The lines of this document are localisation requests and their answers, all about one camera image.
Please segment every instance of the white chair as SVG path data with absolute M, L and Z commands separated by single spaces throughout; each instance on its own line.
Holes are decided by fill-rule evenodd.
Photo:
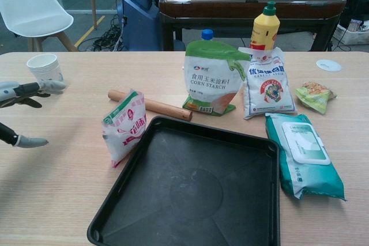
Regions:
M 7 29 L 28 38 L 28 51 L 33 51 L 36 42 L 42 51 L 42 41 L 57 37 L 68 51 L 77 51 L 63 32 L 73 23 L 57 0 L 0 0 L 0 13 Z

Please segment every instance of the white paper cup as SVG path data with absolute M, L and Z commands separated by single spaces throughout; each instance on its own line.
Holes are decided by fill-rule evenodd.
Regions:
M 55 80 L 64 82 L 58 57 L 55 54 L 35 56 L 27 61 L 27 66 L 38 81 Z

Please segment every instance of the blue bottle cap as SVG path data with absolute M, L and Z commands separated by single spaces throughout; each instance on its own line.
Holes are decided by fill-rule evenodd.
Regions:
M 201 38 L 203 40 L 211 40 L 214 37 L 214 32 L 211 29 L 204 29 L 201 33 Z

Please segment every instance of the green snack packet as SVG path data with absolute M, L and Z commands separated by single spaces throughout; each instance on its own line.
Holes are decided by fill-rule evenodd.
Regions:
M 189 93 L 183 108 L 211 115 L 235 109 L 229 103 L 246 78 L 249 54 L 218 41 L 193 41 L 186 49 L 184 80 Z
M 317 194 L 345 200 L 342 180 L 307 116 L 266 113 L 265 117 L 268 137 L 280 146 L 282 188 L 298 199 Z
M 306 82 L 301 88 L 297 88 L 295 93 L 301 102 L 321 114 L 327 111 L 327 102 L 337 95 L 325 86 L 315 82 Z

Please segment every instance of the floor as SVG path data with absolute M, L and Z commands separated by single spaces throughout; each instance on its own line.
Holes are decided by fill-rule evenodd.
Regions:
M 113 14 L 106 14 L 104 19 L 101 21 L 97 30 L 92 31 L 86 39 L 94 37 L 100 37 L 105 31 L 109 30 L 111 26 L 111 19 Z M 81 36 L 83 36 L 88 29 L 92 26 L 92 15 L 91 14 L 75 14 L 73 15 L 73 25 L 66 30 L 66 34 L 69 39 L 76 43 Z M 201 37 L 201 31 L 199 30 L 183 30 L 183 41 L 187 45 L 193 40 L 198 40 Z M 243 42 L 247 46 L 250 43 L 249 38 L 244 38 L 243 42 L 241 39 L 227 39 L 227 38 L 215 38 L 214 40 L 222 41 L 230 44 L 234 47 L 243 47 Z M 80 51 L 89 51 L 93 43 L 92 40 L 88 40 L 79 46 Z M 283 51 L 308 51 L 312 45 L 312 33 L 310 32 L 299 32 L 292 34 L 278 35 L 276 40 L 276 46 L 280 47 Z M 333 48 L 337 45 L 337 40 L 333 39 Z M 364 51 L 369 52 L 369 44 L 362 44 L 356 46 L 350 46 L 351 51 Z M 51 37 L 43 42 L 43 49 L 45 52 L 59 52 L 66 51 L 65 47 L 58 41 L 57 38 Z M 342 47 L 343 50 L 348 50 L 346 46 Z M 28 51 L 27 39 L 24 37 L 15 37 L 8 29 L 6 29 L 2 18 L 0 17 L 0 54 L 7 52 L 23 52 Z

